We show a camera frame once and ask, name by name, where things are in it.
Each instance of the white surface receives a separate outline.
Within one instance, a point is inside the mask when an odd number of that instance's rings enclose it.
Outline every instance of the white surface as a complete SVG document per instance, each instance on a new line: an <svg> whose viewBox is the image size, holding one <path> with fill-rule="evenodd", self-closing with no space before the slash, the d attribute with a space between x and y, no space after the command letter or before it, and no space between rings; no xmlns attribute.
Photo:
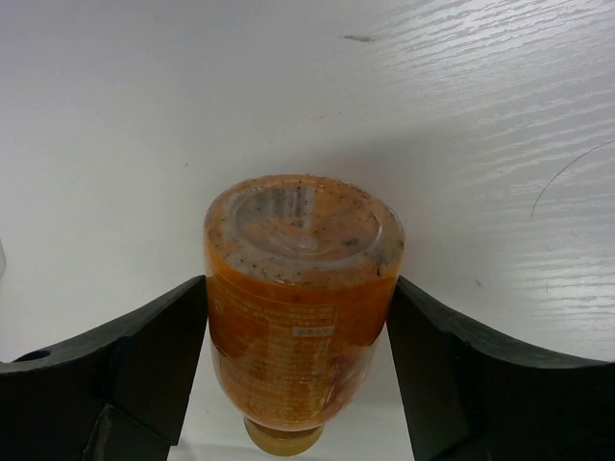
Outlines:
<svg viewBox="0 0 615 461"><path fill-rule="evenodd" d="M600 0L1 1L0 360L202 273L209 202L288 171L390 203L440 301L613 359L614 145L530 216L615 138L613 56ZM381 354L304 459L408 459ZM265 459L201 362L173 459Z"/></svg>

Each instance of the sauce bottle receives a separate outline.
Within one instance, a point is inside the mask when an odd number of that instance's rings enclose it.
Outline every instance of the sauce bottle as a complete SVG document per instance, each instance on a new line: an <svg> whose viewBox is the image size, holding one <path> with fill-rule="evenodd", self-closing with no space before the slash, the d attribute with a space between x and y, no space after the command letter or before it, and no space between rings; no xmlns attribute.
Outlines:
<svg viewBox="0 0 615 461"><path fill-rule="evenodd" d="M293 455L370 368L404 254L383 202L345 182L268 176L205 219L213 366L264 451Z"/></svg>

